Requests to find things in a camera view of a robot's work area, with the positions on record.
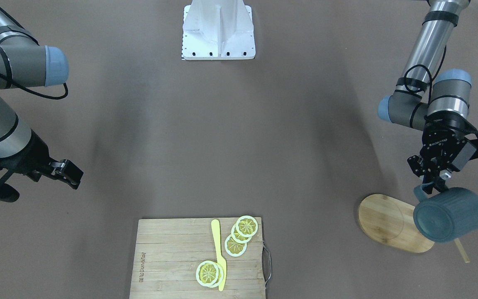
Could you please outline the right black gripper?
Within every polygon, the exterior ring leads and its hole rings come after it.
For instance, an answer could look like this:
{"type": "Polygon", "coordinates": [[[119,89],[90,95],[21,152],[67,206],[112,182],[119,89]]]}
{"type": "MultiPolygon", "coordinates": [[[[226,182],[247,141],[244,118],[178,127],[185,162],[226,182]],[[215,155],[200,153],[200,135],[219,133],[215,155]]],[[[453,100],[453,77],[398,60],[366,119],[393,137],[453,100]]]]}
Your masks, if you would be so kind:
{"type": "Polygon", "coordinates": [[[19,153],[2,160],[2,167],[26,175],[35,182],[41,176],[59,180],[72,189],[78,189],[83,176],[83,171],[72,161],[52,159],[47,144],[34,131],[28,144],[19,153]]]}

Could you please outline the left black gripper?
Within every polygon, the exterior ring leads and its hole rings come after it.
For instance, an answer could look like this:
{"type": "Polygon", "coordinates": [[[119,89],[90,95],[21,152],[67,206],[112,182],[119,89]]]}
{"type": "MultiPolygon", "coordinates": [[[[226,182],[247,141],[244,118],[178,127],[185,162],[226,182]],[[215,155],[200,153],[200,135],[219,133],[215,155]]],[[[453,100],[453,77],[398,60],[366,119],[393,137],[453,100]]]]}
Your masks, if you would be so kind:
{"type": "Polygon", "coordinates": [[[432,114],[424,118],[422,148],[419,155],[407,159],[412,172],[422,180],[421,191],[430,195],[449,187],[450,163],[459,152],[459,144],[467,139],[467,121],[459,114],[432,114]]]}

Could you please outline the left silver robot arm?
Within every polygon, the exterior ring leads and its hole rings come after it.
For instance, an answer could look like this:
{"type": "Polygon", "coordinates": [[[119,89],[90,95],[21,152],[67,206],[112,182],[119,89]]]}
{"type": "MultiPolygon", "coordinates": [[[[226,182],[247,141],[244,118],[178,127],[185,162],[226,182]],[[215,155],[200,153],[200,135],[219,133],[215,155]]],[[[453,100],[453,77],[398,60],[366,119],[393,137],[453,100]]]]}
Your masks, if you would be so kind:
{"type": "Polygon", "coordinates": [[[393,94],[379,104],[378,116],[422,132],[422,148],[408,163],[427,194],[444,192],[446,181],[477,151],[467,138],[472,80],[462,70],[439,74],[446,42],[468,0],[431,0],[422,28],[393,94]]]}

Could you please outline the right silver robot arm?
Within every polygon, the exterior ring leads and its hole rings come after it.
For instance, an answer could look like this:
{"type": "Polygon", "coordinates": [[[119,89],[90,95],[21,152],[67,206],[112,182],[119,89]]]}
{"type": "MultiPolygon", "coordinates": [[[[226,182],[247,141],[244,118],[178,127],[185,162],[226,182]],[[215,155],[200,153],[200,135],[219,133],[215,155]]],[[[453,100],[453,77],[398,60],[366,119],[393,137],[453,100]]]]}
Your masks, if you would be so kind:
{"type": "Polygon", "coordinates": [[[48,146],[7,100],[6,91],[21,90],[48,100],[68,95],[68,60],[57,47],[43,46],[0,7],[0,197],[15,191],[11,175],[38,181],[62,181],[77,189],[83,172],[67,159],[51,158],[48,146]]]}

